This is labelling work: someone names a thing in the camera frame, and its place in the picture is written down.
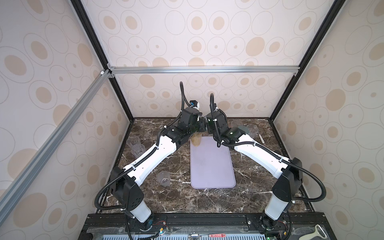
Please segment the teal dimpled plastic cup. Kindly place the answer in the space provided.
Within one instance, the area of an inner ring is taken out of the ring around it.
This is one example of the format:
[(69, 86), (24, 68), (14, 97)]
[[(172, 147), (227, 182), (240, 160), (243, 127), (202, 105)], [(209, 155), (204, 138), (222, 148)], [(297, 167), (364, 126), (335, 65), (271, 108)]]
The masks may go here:
[(250, 130), (246, 126), (238, 126), (240, 130), (242, 130), (245, 134), (249, 134)]

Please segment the amber plastic cup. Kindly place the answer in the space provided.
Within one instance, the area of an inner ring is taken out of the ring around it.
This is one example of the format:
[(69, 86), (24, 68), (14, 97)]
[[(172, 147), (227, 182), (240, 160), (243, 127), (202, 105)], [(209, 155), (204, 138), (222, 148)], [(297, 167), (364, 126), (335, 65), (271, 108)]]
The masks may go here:
[(201, 144), (203, 133), (194, 133), (191, 137), (191, 144), (198, 147)]

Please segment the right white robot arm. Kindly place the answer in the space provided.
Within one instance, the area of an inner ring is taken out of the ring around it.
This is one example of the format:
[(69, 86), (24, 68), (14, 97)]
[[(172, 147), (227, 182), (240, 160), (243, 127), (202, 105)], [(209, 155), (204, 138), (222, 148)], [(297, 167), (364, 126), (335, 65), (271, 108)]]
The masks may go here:
[[(228, 126), (226, 114), (217, 107), (214, 94), (210, 95), (210, 113), (206, 116), (207, 130), (213, 135), (217, 146), (233, 149), (266, 169), (276, 178), (272, 195), (259, 220), (264, 232), (272, 231), (278, 225), (283, 213), (288, 214), (294, 201), (320, 202), (327, 194), (324, 183), (313, 173), (302, 167), (302, 162), (281, 156), (254, 140), (246, 130)], [(308, 175), (318, 183), (321, 193), (316, 198), (297, 197), (303, 183), (303, 175)]]

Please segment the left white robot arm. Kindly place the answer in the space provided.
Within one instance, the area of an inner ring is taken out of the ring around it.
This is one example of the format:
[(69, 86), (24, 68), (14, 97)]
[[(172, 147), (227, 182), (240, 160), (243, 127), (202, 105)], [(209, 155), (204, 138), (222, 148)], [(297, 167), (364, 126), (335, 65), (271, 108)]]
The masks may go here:
[(178, 116), (160, 129), (155, 144), (138, 159), (122, 169), (113, 169), (112, 180), (95, 197), (94, 204), (98, 210), (122, 210), (127, 217), (136, 220), (141, 230), (147, 231), (152, 227), (154, 214), (145, 203), (140, 186), (165, 158), (187, 143), (204, 126), (198, 102), (186, 100), (182, 82), (180, 90), (182, 107)]

